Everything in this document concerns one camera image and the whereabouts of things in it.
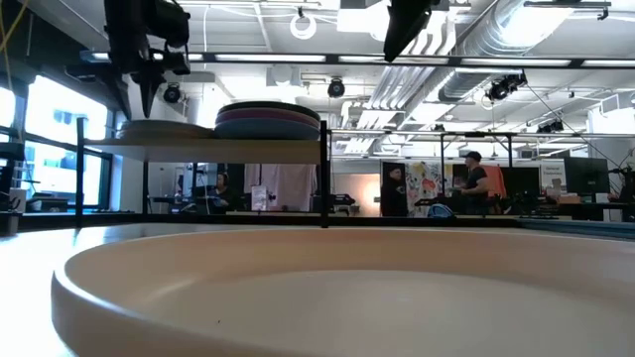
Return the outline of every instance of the computer screen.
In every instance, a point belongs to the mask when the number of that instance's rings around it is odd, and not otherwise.
[[[608,163],[605,159],[565,158],[567,192],[610,193]]]

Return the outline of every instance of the desk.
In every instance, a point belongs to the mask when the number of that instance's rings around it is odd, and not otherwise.
[[[561,212],[570,214],[573,219],[579,220],[604,220],[604,209],[619,209],[624,217],[625,211],[635,210],[633,203],[605,202],[605,203],[561,203]]]

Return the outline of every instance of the spotlight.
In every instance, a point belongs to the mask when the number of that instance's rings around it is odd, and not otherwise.
[[[172,104],[179,103],[179,100],[181,100],[182,98],[179,84],[178,83],[168,84],[168,89],[166,89],[166,91],[163,93],[163,98],[168,103],[172,103]]]
[[[557,133],[557,132],[562,132],[565,130],[565,125],[563,123],[562,120],[557,119],[554,120],[552,122],[549,122],[545,125],[542,125],[540,127],[538,127],[538,130],[536,131],[536,133],[539,134],[550,134],[550,133]]]
[[[503,100],[518,90],[518,87],[525,84],[527,84],[525,71],[520,74],[505,75],[502,79],[494,80],[492,82],[492,86],[485,93],[485,96],[492,102],[495,100]]]
[[[342,83],[341,78],[333,78],[328,86],[328,96],[331,98],[339,98],[344,95],[346,87]]]
[[[565,125],[563,124],[562,120],[556,120],[552,123],[552,130],[555,132],[559,132],[559,131],[563,131],[565,130]]]

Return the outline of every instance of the shelf rack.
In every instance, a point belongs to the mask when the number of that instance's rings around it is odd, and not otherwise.
[[[83,225],[83,158],[85,149],[95,149],[112,155],[143,162],[142,220],[148,218],[148,164],[197,163],[228,164],[316,164],[320,165],[321,211],[320,226],[328,227],[328,194],[330,164],[328,163],[328,130],[325,121],[319,123],[319,141],[301,140],[223,140],[223,139],[84,139],[83,120],[77,120],[77,170],[75,192],[75,226]],[[191,187],[196,187],[196,175]]]

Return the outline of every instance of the beige round tray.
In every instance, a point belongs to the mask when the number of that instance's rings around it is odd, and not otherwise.
[[[635,355],[635,245],[305,229],[101,246],[56,270],[79,356]]]

